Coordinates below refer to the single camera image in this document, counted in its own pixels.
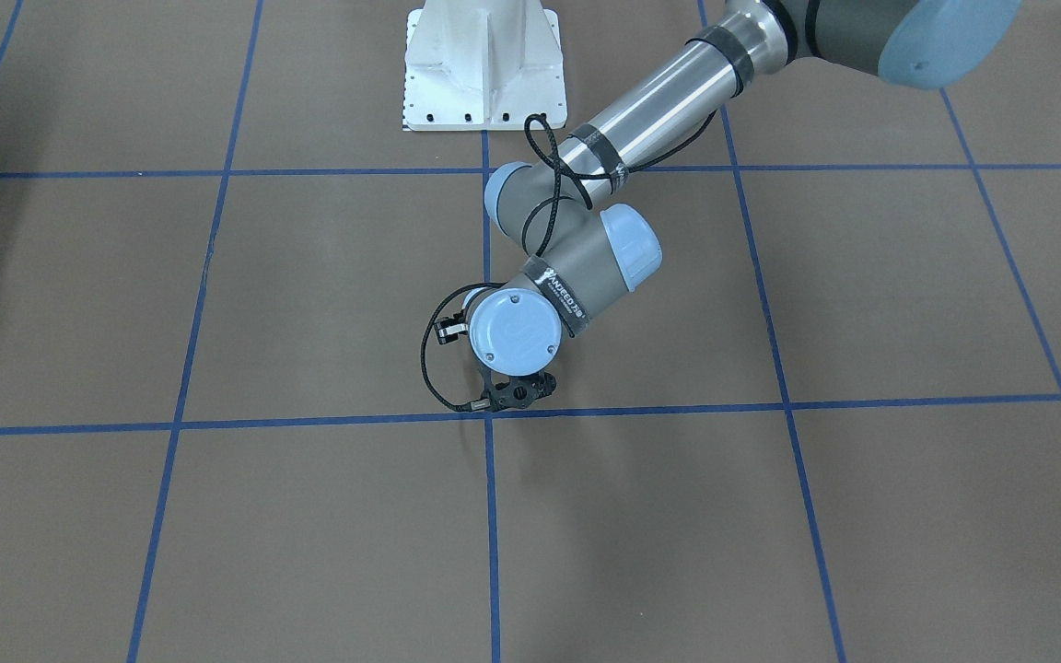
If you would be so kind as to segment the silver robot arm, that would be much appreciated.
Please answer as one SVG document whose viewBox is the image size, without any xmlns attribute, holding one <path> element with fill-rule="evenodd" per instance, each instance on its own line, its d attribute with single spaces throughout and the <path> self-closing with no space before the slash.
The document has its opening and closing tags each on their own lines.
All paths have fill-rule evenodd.
<svg viewBox="0 0 1061 663">
<path fill-rule="evenodd" d="M 456 290 L 425 341 L 466 341 L 483 382 L 459 413 L 525 411 L 555 390 L 547 366 L 567 339 L 659 269 L 646 219 L 606 206 L 630 178 L 686 149 L 758 76 L 801 58 L 895 87 L 939 89 L 1005 38 L 1017 1 L 728 1 L 669 62 L 585 124 L 557 137 L 544 114 L 523 122 L 535 162 L 498 168 L 484 189 L 495 229 L 525 252 L 504 283 Z"/>
</svg>

